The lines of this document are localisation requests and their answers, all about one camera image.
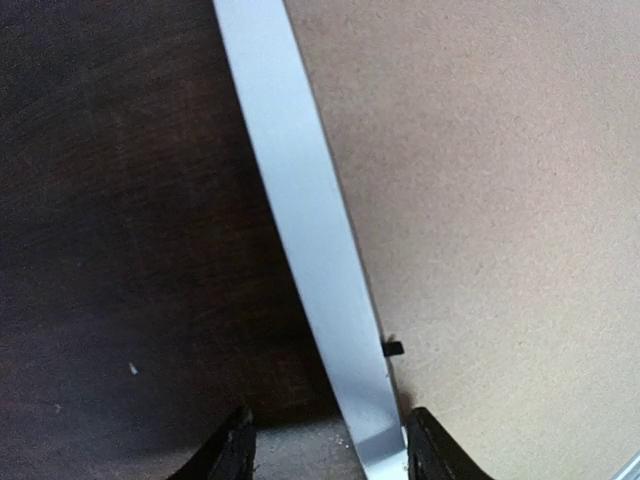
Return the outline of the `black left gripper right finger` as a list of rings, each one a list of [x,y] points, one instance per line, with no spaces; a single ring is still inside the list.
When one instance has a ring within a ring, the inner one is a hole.
[[[410,480],[491,480],[424,407],[407,417]]]

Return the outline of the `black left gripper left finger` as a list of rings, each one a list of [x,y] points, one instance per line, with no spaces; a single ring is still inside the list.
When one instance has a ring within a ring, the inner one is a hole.
[[[240,406],[168,480],[251,480],[256,438],[252,412]]]

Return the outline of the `brown cardboard backing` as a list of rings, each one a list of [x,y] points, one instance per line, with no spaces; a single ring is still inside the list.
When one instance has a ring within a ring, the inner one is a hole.
[[[400,391],[497,479],[639,449],[639,5],[291,1]]]

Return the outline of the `white picture frame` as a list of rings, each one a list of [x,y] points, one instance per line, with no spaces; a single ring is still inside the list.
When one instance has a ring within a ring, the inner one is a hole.
[[[214,5],[277,230],[365,475],[407,477],[407,449],[376,312],[286,7]]]

